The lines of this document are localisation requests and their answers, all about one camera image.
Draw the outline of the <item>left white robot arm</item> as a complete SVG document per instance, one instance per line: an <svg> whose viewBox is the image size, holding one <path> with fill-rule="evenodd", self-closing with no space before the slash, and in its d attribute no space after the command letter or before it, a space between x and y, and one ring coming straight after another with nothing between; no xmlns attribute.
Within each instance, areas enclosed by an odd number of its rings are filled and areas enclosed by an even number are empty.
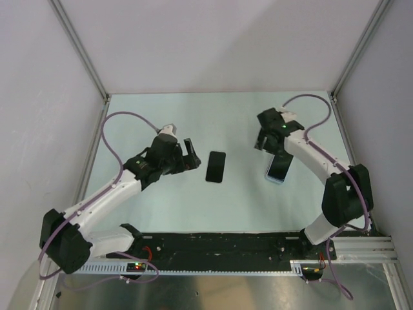
<svg viewBox="0 0 413 310"><path fill-rule="evenodd" d="M93 227L162 176L191 171L200 164L191 139L180 144L173 135L158 134L150 147L121 164L120 173L100 191L63 212L51 209L44 215L40 257L48 256L60 271L72 274L96 256L114 252L139 256L143 242L132 225L98 233Z"/></svg>

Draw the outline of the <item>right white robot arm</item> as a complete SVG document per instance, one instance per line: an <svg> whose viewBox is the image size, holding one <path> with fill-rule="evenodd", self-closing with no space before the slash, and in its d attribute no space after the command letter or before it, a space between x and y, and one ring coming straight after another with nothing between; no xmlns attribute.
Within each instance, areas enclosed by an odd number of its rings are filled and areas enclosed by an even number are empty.
<svg viewBox="0 0 413 310"><path fill-rule="evenodd" d="M295 120L292 112L270 108L257 115L261 126L255 148L274 156L289 154L304 164L324 185L321 214L303 229L298 243L302 257L314 258L325 242L352 220L368 220L374 207L370 174L331 155Z"/></svg>

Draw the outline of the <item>black smartphone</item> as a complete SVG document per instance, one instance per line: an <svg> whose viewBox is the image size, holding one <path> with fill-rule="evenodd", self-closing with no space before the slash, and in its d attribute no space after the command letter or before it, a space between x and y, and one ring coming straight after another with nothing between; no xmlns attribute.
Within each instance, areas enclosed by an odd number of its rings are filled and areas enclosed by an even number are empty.
<svg viewBox="0 0 413 310"><path fill-rule="evenodd" d="M226 153L211 151L208 158L205 180L211 183L223 181Z"/></svg>

